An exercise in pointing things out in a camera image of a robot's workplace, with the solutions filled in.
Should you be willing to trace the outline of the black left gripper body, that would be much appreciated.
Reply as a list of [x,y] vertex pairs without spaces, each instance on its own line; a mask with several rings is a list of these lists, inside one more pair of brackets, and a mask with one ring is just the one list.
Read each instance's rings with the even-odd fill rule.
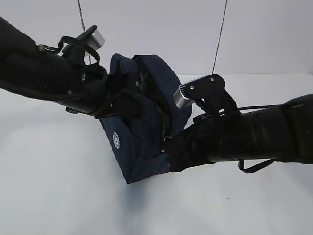
[[65,102],[66,112],[97,115],[106,103],[107,71],[99,64],[67,64],[65,89],[71,100]]

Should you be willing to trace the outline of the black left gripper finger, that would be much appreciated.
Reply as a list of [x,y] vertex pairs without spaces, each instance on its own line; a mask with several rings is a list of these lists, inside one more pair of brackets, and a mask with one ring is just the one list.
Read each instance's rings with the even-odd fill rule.
[[102,93],[97,99],[96,119],[108,117],[138,118],[144,113],[147,99],[137,92]]
[[107,92],[124,93],[136,91],[136,75],[134,73],[110,74],[107,77],[105,88]]

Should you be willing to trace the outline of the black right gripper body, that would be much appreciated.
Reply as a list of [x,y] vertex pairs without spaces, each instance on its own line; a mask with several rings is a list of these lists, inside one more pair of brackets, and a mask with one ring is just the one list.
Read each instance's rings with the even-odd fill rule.
[[170,172],[220,161],[220,117],[197,116],[194,123],[167,141],[163,149]]

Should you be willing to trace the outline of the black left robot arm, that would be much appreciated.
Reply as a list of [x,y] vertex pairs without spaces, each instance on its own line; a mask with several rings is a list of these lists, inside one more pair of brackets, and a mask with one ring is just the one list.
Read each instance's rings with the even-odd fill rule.
[[135,72],[109,75],[97,50],[104,38],[97,26],[77,37],[63,36],[57,47],[37,44],[7,20],[0,21],[0,86],[11,93],[65,107],[96,119],[136,117],[142,104],[133,93]]

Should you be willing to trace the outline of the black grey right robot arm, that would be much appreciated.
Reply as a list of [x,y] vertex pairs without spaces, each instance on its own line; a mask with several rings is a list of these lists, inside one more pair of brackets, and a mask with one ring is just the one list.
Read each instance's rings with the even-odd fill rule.
[[167,141],[163,149],[171,172],[237,161],[244,173],[273,162],[312,164],[313,96],[248,113],[217,119],[196,117],[193,124]]

